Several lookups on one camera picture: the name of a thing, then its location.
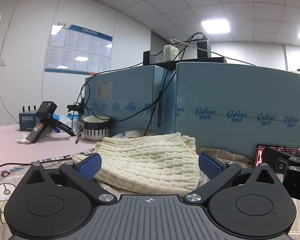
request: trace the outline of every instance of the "paper notice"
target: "paper notice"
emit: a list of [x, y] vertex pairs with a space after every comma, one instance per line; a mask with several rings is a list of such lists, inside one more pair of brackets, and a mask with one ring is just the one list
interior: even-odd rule
[[67, 69], [74, 69], [74, 59], [77, 56], [75, 50], [65, 49], [63, 51], [62, 65], [67, 66]]
[[112, 98], [112, 81], [97, 82], [97, 98]]
[[88, 60], [88, 72], [98, 73], [99, 71], [100, 56], [95, 54], [89, 54]]
[[60, 48], [50, 48], [48, 68], [57, 68], [62, 62], [62, 52], [63, 49]]
[[112, 41], [102, 40], [101, 44], [101, 55], [110, 57]]
[[74, 31], [67, 31], [65, 48], [77, 49], [79, 33]]
[[87, 35], [84, 33], [79, 34], [78, 50], [89, 52], [90, 37], [91, 35]]
[[101, 48], [101, 39], [98, 37], [92, 36], [89, 52], [95, 53], [95, 54], [100, 54], [100, 48]]
[[66, 29], [61, 29], [56, 35], [52, 35], [51, 46], [62, 47], [65, 44]]
[[[77, 57], [89, 57], [88, 53], [86, 52], [80, 52], [78, 51], [77, 52]], [[87, 68], [88, 68], [88, 61], [79, 61], [79, 60], [76, 60], [75, 61], [75, 70], [80, 70], [80, 71], [87, 71]]]
[[110, 70], [110, 58], [100, 56], [99, 72]]

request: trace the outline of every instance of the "white knit fabric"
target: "white knit fabric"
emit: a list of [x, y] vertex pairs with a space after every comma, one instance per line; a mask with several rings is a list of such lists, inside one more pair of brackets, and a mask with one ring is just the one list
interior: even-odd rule
[[[141, 138], [103, 138], [95, 152], [102, 168], [95, 178], [141, 194], [179, 194], [196, 189], [200, 170], [195, 139], [180, 133]], [[84, 159], [76, 155], [74, 162]]]

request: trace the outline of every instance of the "bulletin board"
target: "bulletin board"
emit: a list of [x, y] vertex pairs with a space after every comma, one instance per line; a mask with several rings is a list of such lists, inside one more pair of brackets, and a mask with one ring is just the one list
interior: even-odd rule
[[95, 74], [110, 70], [112, 37], [55, 21], [46, 52], [45, 72]]

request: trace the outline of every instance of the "striped bowl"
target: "striped bowl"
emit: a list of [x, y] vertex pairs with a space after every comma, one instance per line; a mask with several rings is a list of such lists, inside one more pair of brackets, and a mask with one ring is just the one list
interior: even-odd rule
[[92, 141], [101, 141], [104, 137], [110, 136], [110, 118], [104, 115], [97, 115], [97, 117], [92, 115], [83, 119], [84, 136]]

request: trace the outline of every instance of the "light switch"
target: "light switch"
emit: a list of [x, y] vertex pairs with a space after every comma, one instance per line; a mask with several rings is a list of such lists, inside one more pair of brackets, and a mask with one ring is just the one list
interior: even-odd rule
[[6, 65], [7, 65], [7, 60], [2, 58], [0, 61], [0, 66], [6, 66]]

